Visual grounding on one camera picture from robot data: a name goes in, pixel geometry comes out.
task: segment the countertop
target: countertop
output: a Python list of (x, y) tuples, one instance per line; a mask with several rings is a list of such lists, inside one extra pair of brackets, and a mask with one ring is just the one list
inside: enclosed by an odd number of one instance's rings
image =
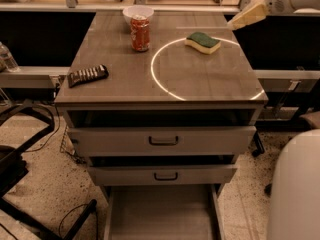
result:
[[(186, 46), (195, 31), (221, 40), (211, 55)], [(130, 27), (121, 11), (97, 12), (70, 71), (99, 64), (108, 79), (69, 88), (56, 103), (239, 103), (264, 104), (262, 86), (222, 13), (155, 12), (150, 48), (131, 48)]]

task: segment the red can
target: red can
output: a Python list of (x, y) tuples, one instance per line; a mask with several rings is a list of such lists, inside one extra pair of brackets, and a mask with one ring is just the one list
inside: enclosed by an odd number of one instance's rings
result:
[(132, 48), (139, 52), (149, 49), (150, 30), (149, 20), (145, 16), (134, 15), (131, 19)]

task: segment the speckled floor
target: speckled floor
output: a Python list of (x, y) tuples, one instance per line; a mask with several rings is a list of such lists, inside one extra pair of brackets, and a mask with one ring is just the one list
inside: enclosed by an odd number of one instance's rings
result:
[[(0, 143), (17, 146), (41, 125), (24, 116), (10, 119), (0, 127)], [(40, 151), (23, 155), (29, 173), (4, 198), (38, 219), (56, 234), (61, 220), (70, 210), (95, 198), (98, 201), (99, 239), (103, 239), (107, 201), (101, 190), (92, 183), (85, 166), (75, 164), (66, 154), (60, 152), (64, 129), (65, 122), (61, 118), (58, 132)], [(227, 240), (266, 239), (269, 197), (264, 194), (264, 187), (271, 182), (280, 150), (295, 134), (261, 132), (265, 154), (254, 158), (251, 151), (255, 146), (251, 145), (238, 159), (239, 170), (218, 199)], [(39, 141), (31, 149), (41, 147), (45, 140), (46, 138)], [(62, 236), (71, 227), (81, 209), (77, 209), (66, 218), (60, 230)], [(0, 223), (19, 240), (38, 239), (21, 223), (1, 211)], [(96, 217), (92, 214), (76, 239), (96, 239), (95, 228)], [(14, 238), (0, 227), (0, 239)]]

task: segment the drawer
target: drawer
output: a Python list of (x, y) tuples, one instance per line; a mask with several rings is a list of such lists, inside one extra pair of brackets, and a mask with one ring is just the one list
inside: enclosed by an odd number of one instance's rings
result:
[(112, 187), (104, 240), (223, 240), (210, 185)]
[(240, 154), (256, 129), (243, 127), (71, 128), (77, 153), (90, 156)]
[(88, 168), (98, 186), (224, 184), (231, 181), (236, 170), (236, 165)]

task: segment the chair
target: chair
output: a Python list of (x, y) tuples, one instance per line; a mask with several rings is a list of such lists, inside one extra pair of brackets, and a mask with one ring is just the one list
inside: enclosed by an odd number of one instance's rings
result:
[(272, 181), (267, 240), (320, 235), (320, 129), (298, 134), (280, 153)]
[[(299, 116), (300, 119), (305, 120), (310, 126), (309, 130), (320, 129), (320, 111), (314, 111), (310, 113), (305, 113)], [(268, 196), (271, 195), (272, 183), (268, 184), (264, 188), (264, 193)]]
[(29, 216), (28, 214), (18, 210), (16, 207), (8, 203), (3, 196), (16, 185), (27, 173), (26, 162), (22, 158), (22, 153), (30, 148), (41, 138), (51, 133), (54, 130), (54, 116), (52, 112), (41, 105), (33, 104), (30, 100), (26, 100), (22, 105), (13, 105), (10, 108), (0, 113), (0, 126), (12, 116), (18, 113), (36, 118), (47, 124), (47, 127), (40, 130), (30, 139), (25, 141), (21, 146), (13, 148), (10, 146), (0, 145), (0, 209), (16, 220), (19, 220), (26, 225), (35, 228), (40, 232), (41, 239), (46, 240), (69, 240), (73, 239), (78, 230), (81, 228), (87, 217), (96, 209), (96, 200), (91, 200), (86, 206), (77, 221), (71, 227), (64, 238), (56, 235), (54, 232), (46, 228), (40, 222)]

